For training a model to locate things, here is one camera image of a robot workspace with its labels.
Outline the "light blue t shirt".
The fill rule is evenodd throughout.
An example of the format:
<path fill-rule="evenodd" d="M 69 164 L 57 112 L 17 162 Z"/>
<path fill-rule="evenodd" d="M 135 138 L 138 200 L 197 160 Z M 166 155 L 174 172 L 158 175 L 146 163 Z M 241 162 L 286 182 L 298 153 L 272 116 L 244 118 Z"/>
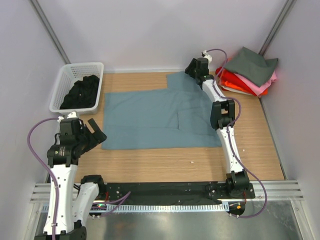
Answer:
<path fill-rule="evenodd" d="M 184 72 L 167 75 L 167 88 L 105 94 L 104 150 L 219 148 L 211 127 L 212 102 Z"/>

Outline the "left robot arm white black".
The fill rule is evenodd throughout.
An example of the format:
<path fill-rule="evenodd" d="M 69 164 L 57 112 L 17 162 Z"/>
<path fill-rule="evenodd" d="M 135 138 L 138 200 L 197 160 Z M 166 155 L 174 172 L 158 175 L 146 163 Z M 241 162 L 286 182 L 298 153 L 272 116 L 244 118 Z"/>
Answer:
<path fill-rule="evenodd" d="M 42 166 L 50 176 L 49 209 L 43 232 L 36 240 L 85 240 L 86 221 L 94 200 L 101 200 L 106 187 L 101 175 L 86 175 L 74 197 L 75 176 L 81 155 L 103 143 L 107 136 L 94 119 L 87 124 L 78 117 L 62 118 L 54 144 Z"/>

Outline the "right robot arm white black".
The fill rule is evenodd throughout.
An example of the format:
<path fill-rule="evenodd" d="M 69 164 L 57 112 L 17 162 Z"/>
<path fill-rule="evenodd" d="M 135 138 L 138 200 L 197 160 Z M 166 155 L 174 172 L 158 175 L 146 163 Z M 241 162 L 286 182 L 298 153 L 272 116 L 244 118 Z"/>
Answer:
<path fill-rule="evenodd" d="M 214 76 L 209 72 L 207 58 L 193 58 L 184 72 L 196 81 L 212 101 L 210 124 L 221 141 L 227 166 L 223 190 L 231 198 L 245 198 L 250 180 L 239 157 L 234 134 L 234 125 L 237 120 L 235 100 L 227 98 L 221 92 Z"/>

